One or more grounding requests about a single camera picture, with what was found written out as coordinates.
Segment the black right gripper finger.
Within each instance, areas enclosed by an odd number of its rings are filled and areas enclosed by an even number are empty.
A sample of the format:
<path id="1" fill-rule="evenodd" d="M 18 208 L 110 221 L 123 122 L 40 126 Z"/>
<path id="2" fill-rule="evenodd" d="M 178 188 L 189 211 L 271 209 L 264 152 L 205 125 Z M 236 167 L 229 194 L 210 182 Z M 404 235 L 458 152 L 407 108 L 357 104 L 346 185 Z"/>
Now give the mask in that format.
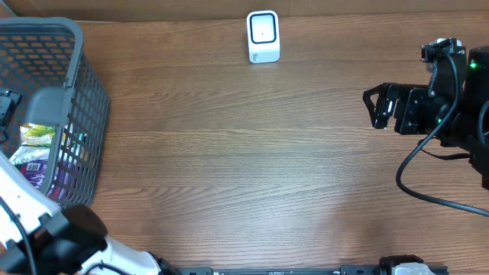
<path id="1" fill-rule="evenodd" d="M 394 114 L 396 99 L 387 99 L 379 97 L 374 104 L 374 110 L 371 114 L 372 126 L 376 129 L 385 129 L 388 121 Z"/>
<path id="2" fill-rule="evenodd" d="M 363 100 L 370 115 L 401 115 L 411 85 L 385 82 L 364 92 Z"/>

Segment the green tea drink carton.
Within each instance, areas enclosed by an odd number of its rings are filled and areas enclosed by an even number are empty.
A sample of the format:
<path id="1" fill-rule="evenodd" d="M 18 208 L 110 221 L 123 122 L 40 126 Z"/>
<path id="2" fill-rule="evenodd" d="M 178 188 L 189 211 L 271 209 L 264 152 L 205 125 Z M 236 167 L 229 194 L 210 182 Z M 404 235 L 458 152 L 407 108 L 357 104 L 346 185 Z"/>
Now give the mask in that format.
<path id="1" fill-rule="evenodd" d="M 55 128 L 27 123 L 20 126 L 20 132 L 22 145 L 49 147 L 55 135 Z"/>

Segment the purple pad package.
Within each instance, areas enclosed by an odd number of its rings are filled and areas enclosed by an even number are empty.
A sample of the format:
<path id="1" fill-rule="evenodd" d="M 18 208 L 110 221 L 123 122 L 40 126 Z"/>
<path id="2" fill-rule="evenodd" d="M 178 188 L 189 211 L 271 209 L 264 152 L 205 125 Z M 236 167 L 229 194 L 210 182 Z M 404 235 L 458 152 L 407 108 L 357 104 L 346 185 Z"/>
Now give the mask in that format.
<path id="1" fill-rule="evenodd" d="M 21 173 L 35 188 L 39 189 L 47 173 L 47 160 L 33 160 L 21 167 Z"/>

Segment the white tube gold cap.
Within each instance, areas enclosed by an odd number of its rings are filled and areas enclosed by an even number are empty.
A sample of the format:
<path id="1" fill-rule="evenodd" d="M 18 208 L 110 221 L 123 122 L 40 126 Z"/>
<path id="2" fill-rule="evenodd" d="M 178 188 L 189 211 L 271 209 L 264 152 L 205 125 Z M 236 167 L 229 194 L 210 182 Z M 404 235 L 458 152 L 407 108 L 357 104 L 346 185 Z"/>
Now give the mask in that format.
<path id="1" fill-rule="evenodd" d="M 14 165 L 21 165 L 35 160 L 46 160 L 49 154 L 49 147 L 21 146 L 12 154 L 9 161 Z"/>

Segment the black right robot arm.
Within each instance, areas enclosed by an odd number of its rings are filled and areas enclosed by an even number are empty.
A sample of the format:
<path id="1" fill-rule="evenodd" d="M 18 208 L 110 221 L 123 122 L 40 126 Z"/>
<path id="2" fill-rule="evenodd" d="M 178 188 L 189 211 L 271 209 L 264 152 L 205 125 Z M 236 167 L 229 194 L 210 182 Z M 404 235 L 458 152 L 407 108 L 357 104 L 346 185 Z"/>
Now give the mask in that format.
<path id="1" fill-rule="evenodd" d="M 421 60 L 432 65 L 427 85 L 385 82 L 364 92 L 371 124 L 385 129 L 396 119 L 401 135 L 428 134 L 443 147 L 460 147 L 488 188 L 488 48 L 467 51 L 451 39 L 421 47 Z"/>

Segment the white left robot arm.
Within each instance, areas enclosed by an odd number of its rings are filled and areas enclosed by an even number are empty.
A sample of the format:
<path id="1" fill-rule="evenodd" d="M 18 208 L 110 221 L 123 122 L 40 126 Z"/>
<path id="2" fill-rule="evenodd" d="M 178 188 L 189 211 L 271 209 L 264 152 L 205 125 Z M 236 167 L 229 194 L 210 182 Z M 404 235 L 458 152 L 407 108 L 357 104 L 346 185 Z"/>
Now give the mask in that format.
<path id="1" fill-rule="evenodd" d="M 175 274 L 163 258 L 136 251 L 108 234 L 102 220 L 83 204 L 82 191 L 99 171 L 108 111 L 84 115 L 73 91 L 42 88 L 49 102 L 63 101 L 67 121 L 57 127 L 48 176 L 69 180 L 66 191 L 76 204 L 66 209 L 35 189 L 6 156 L 1 157 L 1 256 L 6 273 Z"/>

